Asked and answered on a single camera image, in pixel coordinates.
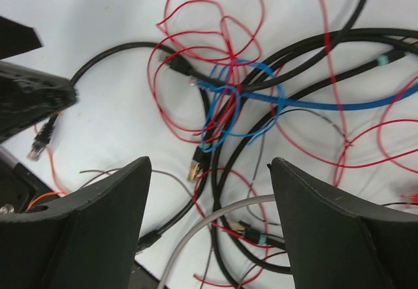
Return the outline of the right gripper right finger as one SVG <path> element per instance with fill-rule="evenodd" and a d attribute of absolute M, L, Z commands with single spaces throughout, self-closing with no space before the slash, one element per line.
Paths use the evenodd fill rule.
<path fill-rule="evenodd" d="M 417 287 L 417 215 L 363 200 L 282 158 L 270 175 L 297 288 Z"/>

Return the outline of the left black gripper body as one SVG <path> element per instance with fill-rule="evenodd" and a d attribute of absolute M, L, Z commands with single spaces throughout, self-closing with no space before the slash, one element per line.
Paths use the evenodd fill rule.
<path fill-rule="evenodd" d="M 1 142 L 77 101 L 68 79 L 5 61 L 41 47 L 32 27 L 1 17 Z"/>

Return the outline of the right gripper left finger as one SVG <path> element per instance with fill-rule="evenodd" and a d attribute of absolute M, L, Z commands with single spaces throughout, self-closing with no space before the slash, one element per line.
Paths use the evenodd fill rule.
<path fill-rule="evenodd" d="M 2 288 L 127 288 L 150 187 L 140 157 L 25 213 L 1 216 Z"/>

